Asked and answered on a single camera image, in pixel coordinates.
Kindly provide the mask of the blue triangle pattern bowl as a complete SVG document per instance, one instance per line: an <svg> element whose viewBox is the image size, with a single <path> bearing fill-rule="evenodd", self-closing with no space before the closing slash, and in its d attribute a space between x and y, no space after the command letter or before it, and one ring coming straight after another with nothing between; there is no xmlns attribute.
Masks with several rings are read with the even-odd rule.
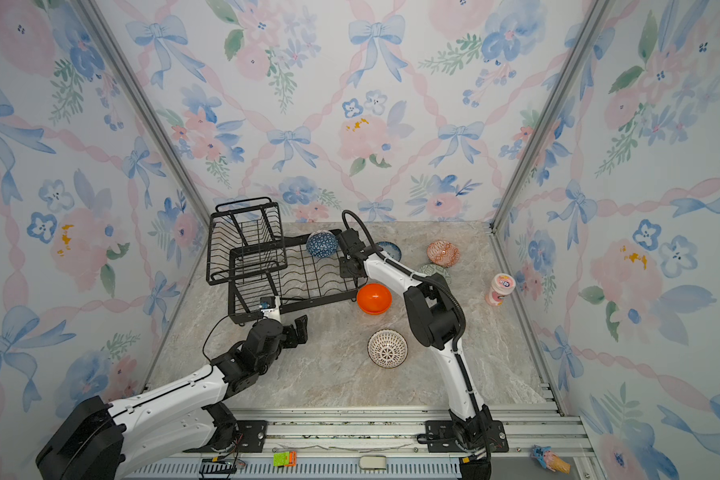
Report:
<svg viewBox="0 0 720 480"><path fill-rule="evenodd" d="M338 251L339 243L333 232L320 230L308 236L306 249L313 258L330 258Z"/></svg>

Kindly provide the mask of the black wire dish rack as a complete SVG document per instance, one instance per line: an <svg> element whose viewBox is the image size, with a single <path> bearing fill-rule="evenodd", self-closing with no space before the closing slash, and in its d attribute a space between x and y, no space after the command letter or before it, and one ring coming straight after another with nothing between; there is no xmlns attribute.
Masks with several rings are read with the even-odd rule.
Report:
<svg viewBox="0 0 720 480"><path fill-rule="evenodd" d="M227 287L228 316L238 325L263 317L273 297L283 313L354 301L367 280L344 277L342 254L317 258L308 236L283 232L279 204L269 197L221 203L210 215L206 281Z"/></svg>

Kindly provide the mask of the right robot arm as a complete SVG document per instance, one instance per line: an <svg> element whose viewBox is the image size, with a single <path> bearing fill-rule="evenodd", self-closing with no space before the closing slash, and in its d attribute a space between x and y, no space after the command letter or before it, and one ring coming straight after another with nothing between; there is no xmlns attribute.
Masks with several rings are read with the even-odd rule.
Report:
<svg viewBox="0 0 720 480"><path fill-rule="evenodd" d="M409 328L429 349L441 374L448 398L455 438L466 451L500 451L502 430L475 388L464 359L462 337L466 318L446 280L426 276L392 259L373 241L363 242L359 232L346 228L338 235L343 277L379 282L404 302Z"/></svg>

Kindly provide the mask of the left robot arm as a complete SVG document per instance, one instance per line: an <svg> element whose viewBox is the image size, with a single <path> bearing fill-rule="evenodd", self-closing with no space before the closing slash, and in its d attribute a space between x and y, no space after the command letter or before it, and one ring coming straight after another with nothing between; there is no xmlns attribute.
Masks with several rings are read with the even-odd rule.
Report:
<svg viewBox="0 0 720 480"><path fill-rule="evenodd" d="M194 373L154 390L73 408L38 453L44 479L121 479L187 450L230 450L240 437L226 400L267 373L285 349L308 340L308 318L257 321L245 340Z"/></svg>

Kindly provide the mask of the orange plastic bowl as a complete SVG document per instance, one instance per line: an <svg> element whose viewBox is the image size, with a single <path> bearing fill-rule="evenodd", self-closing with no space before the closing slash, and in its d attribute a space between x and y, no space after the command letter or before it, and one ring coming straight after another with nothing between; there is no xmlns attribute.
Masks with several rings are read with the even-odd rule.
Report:
<svg viewBox="0 0 720 480"><path fill-rule="evenodd" d="M368 315L381 315L392 305L390 290L378 283L369 283L358 290L356 296L358 307Z"/></svg>

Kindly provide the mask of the blue floral bowl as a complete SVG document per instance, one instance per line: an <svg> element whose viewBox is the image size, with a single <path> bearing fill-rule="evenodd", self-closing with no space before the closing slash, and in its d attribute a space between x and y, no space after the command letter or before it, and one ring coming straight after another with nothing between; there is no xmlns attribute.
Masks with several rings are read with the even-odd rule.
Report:
<svg viewBox="0 0 720 480"><path fill-rule="evenodd" d="M402 260L402 251L395 243L380 241L377 245L394 261L400 262Z"/></svg>

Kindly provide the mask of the green patterned bowl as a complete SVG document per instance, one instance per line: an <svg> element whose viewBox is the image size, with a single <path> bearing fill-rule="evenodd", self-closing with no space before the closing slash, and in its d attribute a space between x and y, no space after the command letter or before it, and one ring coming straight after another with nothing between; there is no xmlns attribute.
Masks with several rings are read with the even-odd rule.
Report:
<svg viewBox="0 0 720 480"><path fill-rule="evenodd" d="M448 269L435 263L427 263L425 265L422 265L418 269L418 272L422 276L437 277L442 281L449 281L451 279L451 275Z"/></svg>

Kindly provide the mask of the white brown lattice bowl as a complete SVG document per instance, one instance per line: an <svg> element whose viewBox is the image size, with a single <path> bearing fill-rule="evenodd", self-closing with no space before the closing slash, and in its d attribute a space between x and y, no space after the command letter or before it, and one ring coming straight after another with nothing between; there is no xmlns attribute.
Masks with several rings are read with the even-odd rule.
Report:
<svg viewBox="0 0 720 480"><path fill-rule="evenodd" d="M396 330L382 329L369 338L367 353L375 365L384 369L394 369L407 359L408 344Z"/></svg>

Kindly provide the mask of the red patterned bowl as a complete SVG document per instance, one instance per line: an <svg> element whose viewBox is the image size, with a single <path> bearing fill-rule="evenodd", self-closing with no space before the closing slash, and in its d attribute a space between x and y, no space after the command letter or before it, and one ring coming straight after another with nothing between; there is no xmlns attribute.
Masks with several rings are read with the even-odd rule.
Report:
<svg viewBox="0 0 720 480"><path fill-rule="evenodd" d="M450 268L456 265L461 259L458 247L445 240L436 240L427 247L429 260L443 268Z"/></svg>

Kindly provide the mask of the green orange small block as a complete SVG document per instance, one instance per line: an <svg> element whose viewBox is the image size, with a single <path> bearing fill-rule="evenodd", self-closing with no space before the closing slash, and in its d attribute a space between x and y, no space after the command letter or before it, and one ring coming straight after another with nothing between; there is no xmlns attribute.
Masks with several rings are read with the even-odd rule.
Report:
<svg viewBox="0 0 720 480"><path fill-rule="evenodd" d="M293 467L297 464L297 453L294 451L278 452L273 455L273 466L276 468Z"/></svg>

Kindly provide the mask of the pink yogurt cup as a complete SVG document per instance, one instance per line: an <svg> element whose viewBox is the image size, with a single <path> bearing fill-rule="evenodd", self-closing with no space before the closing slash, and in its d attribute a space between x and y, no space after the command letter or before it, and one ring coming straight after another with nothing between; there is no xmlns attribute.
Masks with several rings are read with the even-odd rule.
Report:
<svg viewBox="0 0 720 480"><path fill-rule="evenodd" d="M493 277L485 300L491 306L501 306L504 299L511 295L515 288L516 280L511 275L499 273Z"/></svg>

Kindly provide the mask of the ice cream cone toy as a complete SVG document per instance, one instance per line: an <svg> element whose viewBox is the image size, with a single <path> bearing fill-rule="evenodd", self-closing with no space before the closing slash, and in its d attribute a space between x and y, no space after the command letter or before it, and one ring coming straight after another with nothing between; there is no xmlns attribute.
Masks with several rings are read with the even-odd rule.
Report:
<svg viewBox="0 0 720 480"><path fill-rule="evenodd" d="M571 465L554 453L550 447L534 445L531 448L531 457L535 459L542 468L563 474L571 472Z"/></svg>

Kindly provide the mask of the aluminium front rail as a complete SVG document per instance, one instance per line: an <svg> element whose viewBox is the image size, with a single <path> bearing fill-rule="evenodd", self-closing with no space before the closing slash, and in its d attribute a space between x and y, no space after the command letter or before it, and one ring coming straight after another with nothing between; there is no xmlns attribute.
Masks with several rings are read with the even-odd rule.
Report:
<svg viewBox="0 0 720 480"><path fill-rule="evenodd" d="M490 406L494 420L503 423L509 451L492 453L491 459L526 458L534 445L549 446L564 459L573 461L581 479L602 479L592 443L582 420L561 414L555 403L507 404ZM468 453L430 453L416 440L430 420L451 420L447 410L432 407L357 407L306 409L239 409L232 412L237 421L265 420L269 423L261 453L177 453L205 455L223 461L254 457L273 457L294 451L297 462L311 457L355 457L382 455L414 457L419 460L457 461Z"/></svg>

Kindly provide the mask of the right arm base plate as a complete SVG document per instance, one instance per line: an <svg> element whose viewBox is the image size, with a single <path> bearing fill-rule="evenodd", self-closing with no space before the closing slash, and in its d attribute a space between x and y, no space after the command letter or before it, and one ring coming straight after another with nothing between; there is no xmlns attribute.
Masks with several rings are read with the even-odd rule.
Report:
<svg viewBox="0 0 720 480"><path fill-rule="evenodd" d="M424 432L417 435L419 444L430 453L483 452L486 446L491 453L507 453L509 444L504 425L498 420L485 421L485 427L476 420L464 424L453 420L430 420L424 423Z"/></svg>

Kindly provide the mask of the aluminium corner post right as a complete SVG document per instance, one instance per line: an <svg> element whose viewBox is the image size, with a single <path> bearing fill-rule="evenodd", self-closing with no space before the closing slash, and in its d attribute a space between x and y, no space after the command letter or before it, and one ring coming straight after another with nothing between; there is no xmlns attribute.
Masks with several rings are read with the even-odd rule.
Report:
<svg viewBox="0 0 720 480"><path fill-rule="evenodd" d="M499 233L503 225L508 221L513 202L525 182L525 176L533 167L536 155L540 151L548 132L554 126L557 115L567 99L571 84L602 28L609 7L610 1L594 1L588 14L584 17L579 33L575 37L575 43L563 63L558 81L551 89L550 96L541 110L539 124L510 178L508 187L490 223L492 234Z"/></svg>

